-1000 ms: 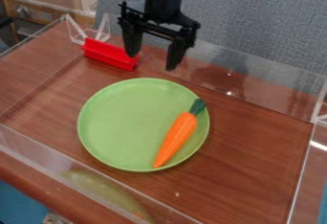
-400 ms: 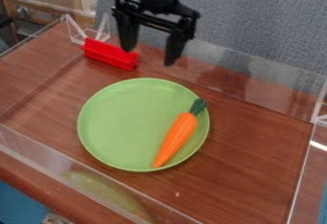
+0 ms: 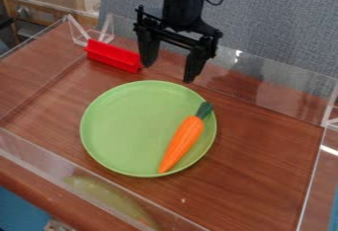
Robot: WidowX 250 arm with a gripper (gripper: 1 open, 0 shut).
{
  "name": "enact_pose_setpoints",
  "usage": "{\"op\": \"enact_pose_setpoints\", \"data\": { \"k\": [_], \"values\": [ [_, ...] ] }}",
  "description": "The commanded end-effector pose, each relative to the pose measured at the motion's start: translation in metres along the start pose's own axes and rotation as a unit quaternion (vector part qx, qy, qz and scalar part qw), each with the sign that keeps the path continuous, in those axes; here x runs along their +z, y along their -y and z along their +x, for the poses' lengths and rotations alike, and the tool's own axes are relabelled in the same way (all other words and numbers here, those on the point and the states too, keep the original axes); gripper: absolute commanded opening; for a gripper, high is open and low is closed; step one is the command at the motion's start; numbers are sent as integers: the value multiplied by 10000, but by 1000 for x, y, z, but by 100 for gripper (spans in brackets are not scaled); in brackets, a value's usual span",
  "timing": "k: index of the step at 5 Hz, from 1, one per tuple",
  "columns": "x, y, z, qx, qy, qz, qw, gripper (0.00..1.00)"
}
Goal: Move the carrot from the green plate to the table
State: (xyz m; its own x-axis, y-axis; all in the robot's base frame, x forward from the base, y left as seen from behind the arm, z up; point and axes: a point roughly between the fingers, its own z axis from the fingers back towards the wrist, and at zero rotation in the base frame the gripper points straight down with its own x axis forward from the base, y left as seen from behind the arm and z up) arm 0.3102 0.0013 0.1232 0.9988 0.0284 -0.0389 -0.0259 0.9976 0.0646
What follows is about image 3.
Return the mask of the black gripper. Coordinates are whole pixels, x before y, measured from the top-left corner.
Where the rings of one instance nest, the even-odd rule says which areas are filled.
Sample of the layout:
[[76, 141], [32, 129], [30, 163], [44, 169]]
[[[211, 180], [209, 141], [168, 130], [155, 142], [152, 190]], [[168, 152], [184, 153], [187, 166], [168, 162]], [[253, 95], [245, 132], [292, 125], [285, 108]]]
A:
[[137, 19], [133, 31], [137, 37], [141, 63], [153, 65], [164, 41], [184, 49], [191, 49], [185, 58], [183, 82], [191, 83], [200, 74], [205, 61], [216, 54], [217, 41], [223, 33], [197, 18], [187, 27], [169, 25], [163, 19], [161, 10], [152, 9], [147, 13], [144, 6], [135, 9]]

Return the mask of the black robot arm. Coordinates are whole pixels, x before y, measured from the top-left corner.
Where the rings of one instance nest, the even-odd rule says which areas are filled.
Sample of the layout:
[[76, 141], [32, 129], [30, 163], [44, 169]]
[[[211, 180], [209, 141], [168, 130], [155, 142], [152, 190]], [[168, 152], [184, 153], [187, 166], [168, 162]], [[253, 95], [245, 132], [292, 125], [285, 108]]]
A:
[[217, 6], [209, 0], [164, 0], [160, 13], [149, 14], [140, 5], [136, 8], [137, 21], [133, 31], [137, 36], [141, 63], [153, 65], [164, 41], [188, 50], [183, 82], [191, 83], [200, 74], [205, 61], [216, 55], [217, 41], [223, 33], [201, 20], [203, 2]]

